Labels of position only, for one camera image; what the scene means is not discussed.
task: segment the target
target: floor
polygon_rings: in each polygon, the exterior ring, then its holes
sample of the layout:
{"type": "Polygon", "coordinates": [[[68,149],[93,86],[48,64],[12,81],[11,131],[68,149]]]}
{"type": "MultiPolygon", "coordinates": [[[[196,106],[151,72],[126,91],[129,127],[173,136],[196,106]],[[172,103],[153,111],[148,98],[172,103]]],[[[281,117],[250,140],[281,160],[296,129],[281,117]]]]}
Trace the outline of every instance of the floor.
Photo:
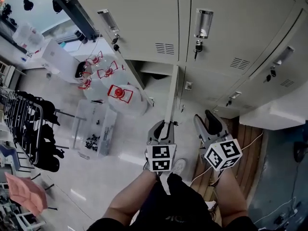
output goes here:
{"type": "MultiPolygon", "coordinates": [[[[80,99],[85,99],[81,90],[52,76],[46,78],[47,70],[26,71],[27,77],[21,79],[19,90],[54,103],[56,108],[75,114],[80,99]]],[[[193,115],[186,113],[180,125],[175,127],[177,153],[175,159],[185,158],[187,168],[183,175],[185,183],[193,176],[200,141],[197,138],[193,115]]],[[[35,179],[41,185],[55,184],[47,191],[50,207],[58,211],[45,210],[42,217],[47,222],[44,230],[86,230],[90,224],[99,219],[105,212],[112,198],[142,171],[147,131],[164,118],[160,109],[150,108],[138,119],[127,118],[118,114],[110,154],[96,160],[86,160],[77,151],[66,150],[65,158],[60,159],[60,170],[51,173],[34,170],[32,175],[41,172],[42,177],[35,179]]],[[[61,126],[54,126],[58,145],[68,146],[71,138],[73,118],[58,115],[61,126]]],[[[166,186],[166,175],[162,176],[166,186]]]]}
{"type": "Polygon", "coordinates": [[[296,231],[308,215],[308,156],[306,155],[300,164],[293,157],[293,143],[303,141],[302,130],[303,127],[299,126],[268,131],[265,163],[255,196],[249,206],[249,215],[253,222],[265,217],[256,223],[259,228],[279,228],[274,221],[281,213],[285,213],[285,222],[289,223],[287,231],[296,231]],[[295,197],[293,203],[297,210],[294,216],[289,202],[292,195],[295,197]],[[269,215],[282,204],[284,205],[269,215]]]}
{"type": "MultiPolygon", "coordinates": [[[[240,125],[238,118],[234,118],[231,120],[228,119],[223,119],[223,120],[228,126],[229,133],[234,138],[237,138],[241,148],[246,147],[255,138],[257,138],[260,134],[262,134],[262,129],[260,128],[253,128],[250,126],[240,125]]],[[[243,151],[243,156],[240,159],[240,161],[237,162],[236,165],[232,167],[232,170],[236,175],[236,179],[246,199],[250,194],[251,188],[255,180],[255,175],[261,152],[262,139],[263,136],[260,136],[250,147],[246,148],[243,151]]],[[[204,172],[204,170],[208,169],[208,167],[209,163],[204,163],[199,158],[196,164],[194,177],[204,172]]],[[[211,169],[203,176],[197,178],[192,184],[192,188],[198,193],[200,193],[205,201],[213,201],[213,200],[217,201],[217,197],[214,193],[214,187],[208,186],[209,183],[213,182],[212,176],[213,176],[213,170],[211,169]]],[[[221,224],[219,208],[216,210],[215,216],[216,216],[215,222],[221,224]]]]}

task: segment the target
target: shoe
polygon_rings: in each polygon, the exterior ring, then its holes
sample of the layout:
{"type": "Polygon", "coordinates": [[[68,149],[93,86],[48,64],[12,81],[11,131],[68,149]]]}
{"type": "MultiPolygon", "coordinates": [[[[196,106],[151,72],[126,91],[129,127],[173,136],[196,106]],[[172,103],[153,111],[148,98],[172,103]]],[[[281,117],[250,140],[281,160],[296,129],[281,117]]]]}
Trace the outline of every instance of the shoe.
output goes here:
{"type": "Polygon", "coordinates": [[[185,159],[181,158],[175,162],[169,174],[173,173],[179,176],[185,169],[185,166],[186,166],[186,161],[185,159]]]}

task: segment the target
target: drying rack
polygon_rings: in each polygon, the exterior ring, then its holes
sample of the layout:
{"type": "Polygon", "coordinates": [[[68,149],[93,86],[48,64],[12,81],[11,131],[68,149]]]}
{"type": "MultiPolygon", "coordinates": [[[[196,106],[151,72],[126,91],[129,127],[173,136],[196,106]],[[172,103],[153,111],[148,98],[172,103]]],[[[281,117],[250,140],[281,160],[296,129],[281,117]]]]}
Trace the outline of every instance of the drying rack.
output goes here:
{"type": "MultiPolygon", "coordinates": [[[[75,117],[74,115],[62,112],[59,109],[55,109],[54,114],[57,114],[57,113],[75,117]]],[[[14,128],[15,128],[15,132],[17,129],[21,137],[21,141],[19,141],[17,144],[21,147],[25,155],[28,157],[29,162],[32,165],[37,164],[39,160],[39,146],[41,142],[42,126],[47,123],[47,121],[43,119],[44,114],[43,114],[42,107],[39,104],[18,95],[16,92],[11,91],[8,94],[6,104],[3,110],[3,114],[4,114],[4,122],[10,129],[11,133],[13,134],[14,128]],[[31,143],[27,143],[24,141],[23,134],[26,130],[26,127],[25,127],[26,121],[33,122],[33,130],[38,131],[36,141],[35,141],[35,147],[31,145],[31,143]]],[[[60,146],[60,145],[55,145],[55,146],[58,148],[69,149],[69,147],[66,147],[66,146],[60,146]]]]}

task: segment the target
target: wooden pallet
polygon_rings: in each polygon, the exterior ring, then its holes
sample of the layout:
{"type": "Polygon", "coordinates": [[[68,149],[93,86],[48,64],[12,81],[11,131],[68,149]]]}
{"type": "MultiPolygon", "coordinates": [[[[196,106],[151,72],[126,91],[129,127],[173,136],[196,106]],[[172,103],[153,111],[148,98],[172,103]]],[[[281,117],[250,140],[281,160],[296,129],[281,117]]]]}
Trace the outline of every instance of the wooden pallet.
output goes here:
{"type": "MultiPolygon", "coordinates": [[[[257,136],[262,133],[261,128],[254,128],[239,124],[238,118],[223,120],[228,126],[229,133],[231,133],[234,138],[237,138],[241,148],[249,145],[257,136]]],[[[246,199],[252,187],[257,171],[257,164],[261,151],[261,143],[262,136],[258,138],[251,146],[243,150],[242,158],[239,162],[236,163],[236,165],[232,167],[232,170],[236,175],[237,182],[239,183],[246,199]]],[[[203,173],[209,167],[209,163],[202,162],[201,158],[198,157],[193,178],[203,173]]],[[[205,201],[217,201],[216,195],[214,193],[214,187],[208,186],[210,182],[213,182],[212,176],[213,169],[210,169],[203,176],[197,178],[191,185],[191,187],[196,192],[203,196],[205,201]]],[[[216,210],[215,222],[221,225],[219,208],[216,210]]]]}

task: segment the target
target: plastic storage bin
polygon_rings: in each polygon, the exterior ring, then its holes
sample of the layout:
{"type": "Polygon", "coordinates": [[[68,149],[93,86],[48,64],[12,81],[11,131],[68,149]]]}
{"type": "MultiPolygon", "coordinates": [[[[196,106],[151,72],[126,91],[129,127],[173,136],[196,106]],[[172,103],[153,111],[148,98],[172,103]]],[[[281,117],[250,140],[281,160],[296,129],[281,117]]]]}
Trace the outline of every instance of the plastic storage bin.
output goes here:
{"type": "Polygon", "coordinates": [[[79,155],[88,160],[108,155],[116,116],[117,112],[107,104],[80,100],[72,125],[70,149],[78,150],[79,155]]]}

